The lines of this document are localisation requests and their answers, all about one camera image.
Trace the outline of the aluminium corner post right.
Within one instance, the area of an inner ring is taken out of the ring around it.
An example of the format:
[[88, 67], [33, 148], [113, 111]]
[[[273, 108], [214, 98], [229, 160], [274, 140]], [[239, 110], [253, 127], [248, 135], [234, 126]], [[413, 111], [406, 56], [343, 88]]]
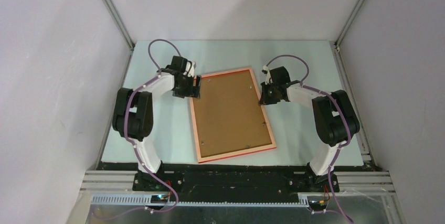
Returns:
[[353, 5], [353, 9], [351, 10], [350, 14], [348, 15], [345, 24], [343, 25], [339, 35], [337, 36], [335, 40], [335, 46], [339, 47], [341, 43], [343, 42], [344, 38], [346, 37], [350, 27], [352, 26], [354, 20], [356, 19], [359, 11], [362, 9], [363, 5], [365, 4], [366, 0], [356, 0], [355, 4]]

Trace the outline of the aluminium corner post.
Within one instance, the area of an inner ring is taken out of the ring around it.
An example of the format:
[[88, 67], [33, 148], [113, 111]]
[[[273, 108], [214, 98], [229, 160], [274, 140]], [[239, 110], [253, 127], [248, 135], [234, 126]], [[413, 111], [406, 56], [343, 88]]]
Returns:
[[348, 15], [345, 24], [343, 25], [339, 35], [337, 36], [335, 40], [335, 46], [339, 47], [341, 43], [343, 42], [344, 38], [346, 37], [350, 27], [352, 26], [354, 20], [356, 19], [359, 11], [362, 9], [363, 5], [365, 4], [366, 0], [356, 0], [355, 4], [353, 5], [353, 9], [351, 10], [350, 14]]
[[135, 47], [135, 42], [131, 38], [130, 33], [129, 33], [129, 31], [124, 23], [124, 20], [122, 19], [114, 1], [113, 0], [102, 0], [102, 1], [105, 5], [105, 8], [109, 12], [113, 22], [115, 23], [120, 35], [124, 39], [126, 45], [128, 46], [128, 48], [131, 51], [133, 51], [134, 47]]

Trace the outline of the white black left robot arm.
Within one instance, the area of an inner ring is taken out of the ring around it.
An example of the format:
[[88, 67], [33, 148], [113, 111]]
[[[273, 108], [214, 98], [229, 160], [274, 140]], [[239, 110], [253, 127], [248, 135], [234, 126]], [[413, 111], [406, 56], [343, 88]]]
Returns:
[[173, 56], [171, 63], [146, 83], [117, 92], [112, 128], [131, 144], [139, 170], [148, 173], [145, 183], [152, 190], [161, 190], [166, 184], [165, 175], [158, 172], [162, 161], [149, 139], [154, 126], [153, 103], [167, 92], [177, 98], [199, 98], [202, 77], [195, 75], [195, 68], [196, 62]]

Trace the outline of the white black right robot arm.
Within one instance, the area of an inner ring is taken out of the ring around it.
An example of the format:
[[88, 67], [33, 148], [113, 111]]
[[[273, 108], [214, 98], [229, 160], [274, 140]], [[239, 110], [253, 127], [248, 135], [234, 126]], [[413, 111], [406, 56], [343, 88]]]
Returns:
[[261, 85], [260, 105], [280, 101], [298, 103], [313, 111], [315, 128], [322, 144], [306, 166], [305, 184], [311, 191], [319, 191], [332, 180], [340, 150], [346, 147], [360, 124], [348, 94], [344, 90], [322, 91], [291, 81], [285, 67], [270, 69], [263, 66], [266, 79]]

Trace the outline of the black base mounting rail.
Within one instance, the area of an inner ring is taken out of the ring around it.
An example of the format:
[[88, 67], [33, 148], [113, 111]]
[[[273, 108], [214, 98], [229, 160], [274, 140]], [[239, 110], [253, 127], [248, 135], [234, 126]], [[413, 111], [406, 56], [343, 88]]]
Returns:
[[317, 185], [306, 181], [306, 166], [162, 164], [157, 181], [137, 163], [101, 162], [97, 170], [132, 171], [133, 191], [160, 194], [155, 201], [298, 202], [301, 193], [339, 192], [337, 176]]

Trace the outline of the aluminium corner post left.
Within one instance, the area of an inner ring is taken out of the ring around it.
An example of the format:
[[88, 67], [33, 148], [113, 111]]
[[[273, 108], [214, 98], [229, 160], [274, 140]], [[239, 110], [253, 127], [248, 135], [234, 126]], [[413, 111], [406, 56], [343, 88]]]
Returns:
[[126, 45], [128, 46], [128, 48], [131, 51], [133, 51], [134, 47], [135, 47], [135, 42], [131, 38], [130, 33], [129, 33], [129, 31], [124, 23], [124, 20], [122, 19], [114, 1], [113, 0], [102, 0], [102, 1], [105, 5], [105, 8], [109, 12], [113, 22], [115, 23], [120, 35], [124, 39]]

